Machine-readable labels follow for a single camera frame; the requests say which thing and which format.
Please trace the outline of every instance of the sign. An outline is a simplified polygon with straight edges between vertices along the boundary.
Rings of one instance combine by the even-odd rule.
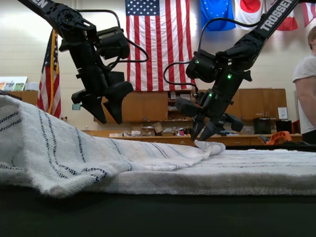
[[[287,107],[278,107],[278,118],[279,119],[288,119],[287,117]]]
[[[80,104],[73,104],[73,110],[81,110]]]

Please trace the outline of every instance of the white brick wall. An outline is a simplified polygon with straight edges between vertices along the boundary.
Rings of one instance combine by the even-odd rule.
[[[111,9],[120,19],[125,29],[124,0],[56,0],[74,8],[80,9]],[[199,1],[191,0],[191,34],[193,50],[196,50],[200,34]],[[294,84],[291,81],[296,63],[310,53],[306,36],[314,22],[304,29],[301,7],[295,9],[299,29],[292,32],[275,32],[268,40],[257,62],[251,69],[253,82],[244,81],[241,88],[275,87],[285,88],[289,118],[297,119],[294,97]],[[111,15],[103,13],[84,13],[102,30],[115,25]],[[28,76],[29,81],[39,82],[40,71],[45,55],[46,45],[51,31],[50,25],[39,16],[32,13],[17,0],[1,0],[0,7],[0,76]],[[206,32],[202,49],[210,53],[226,50],[247,33],[242,30],[227,32]],[[129,129],[129,124],[101,126],[93,122],[93,116],[87,111],[72,111],[71,95],[83,88],[76,79],[76,68],[68,52],[59,54],[62,92],[62,115],[68,116],[69,123],[84,129]],[[120,64],[116,71],[126,73],[126,64]],[[201,89],[212,85],[197,81]]]

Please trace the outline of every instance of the orange object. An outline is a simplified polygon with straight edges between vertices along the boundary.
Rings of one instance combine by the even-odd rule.
[[[273,134],[270,140],[267,137],[259,136],[258,137],[265,145],[278,145],[283,142],[291,142],[292,137],[288,131],[277,132]]]

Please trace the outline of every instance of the flagpole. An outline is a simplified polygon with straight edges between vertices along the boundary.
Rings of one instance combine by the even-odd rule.
[[[50,54],[50,105],[49,114],[52,114],[53,104],[54,104],[54,51],[55,51],[55,38],[56,32],[53,30],[52,44],[51,44],[51,54]]]

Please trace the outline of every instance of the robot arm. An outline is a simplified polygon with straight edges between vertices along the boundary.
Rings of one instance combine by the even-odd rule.
[[[196,94],[196,103],[180,98],[176,107],[182,114],[193,118],[191,138],[195,140],[200,132],[200,140],[206,140],[224,130],[224,124],[232,126],[232,130],[240,132],[242,122],[225,111],[233,104],[232,98],[245,79],[252,81],[250,71],[263,46],[283,20],[298,3],[316,2],[316,0],[277,0],[267,14],[263,15],[258,26],[243,36],[232,48],[217,52],[216,55],[204,50],[194,52],[194,57],[187,67],[187,75],[191,79],[204,82],[215,82],[206,93]]]
[[[81,103],[99,121],[106,123],[101,101],[117,123],[122,123],[122,100],[133,91],[131,83],[124,81],[123,73],[111,72],[119,59],[129,56],[128,39],[123,29],[113,27],[97,32],[96,26],[81,14],[64,4],[51,0],[18,0],[45,19],[63,40],[60,51],[69,50],[85,90],[72,95],[75,104]],[[105,66],[100,57],[117,60]]]

